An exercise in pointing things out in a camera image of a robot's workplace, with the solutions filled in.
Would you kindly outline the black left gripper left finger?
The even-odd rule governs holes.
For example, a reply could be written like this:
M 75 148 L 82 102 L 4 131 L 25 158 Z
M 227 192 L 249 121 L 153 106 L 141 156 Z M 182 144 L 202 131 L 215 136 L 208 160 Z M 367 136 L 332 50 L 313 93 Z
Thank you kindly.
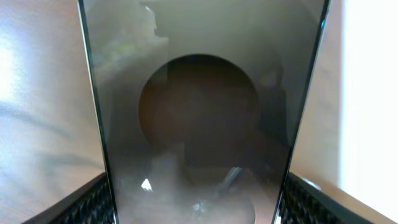
M 106 174 L 94 179 L 24 224 L 112 224 L 114 208 Z

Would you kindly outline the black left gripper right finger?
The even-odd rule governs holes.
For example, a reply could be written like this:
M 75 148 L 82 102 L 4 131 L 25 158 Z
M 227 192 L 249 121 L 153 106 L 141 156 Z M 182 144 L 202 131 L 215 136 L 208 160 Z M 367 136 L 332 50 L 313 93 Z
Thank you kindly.
M 289 173 L 278 209 L 279 224 L 371 224 L 332 198 Z

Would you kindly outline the Samsung Galaxy smartphone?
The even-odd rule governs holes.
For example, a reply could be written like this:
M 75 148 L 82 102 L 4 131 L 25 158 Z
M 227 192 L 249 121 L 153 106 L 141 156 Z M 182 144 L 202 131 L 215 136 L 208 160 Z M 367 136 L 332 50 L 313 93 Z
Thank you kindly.
M 329 1 L 80 1 L 117 223 L 273 223 Z

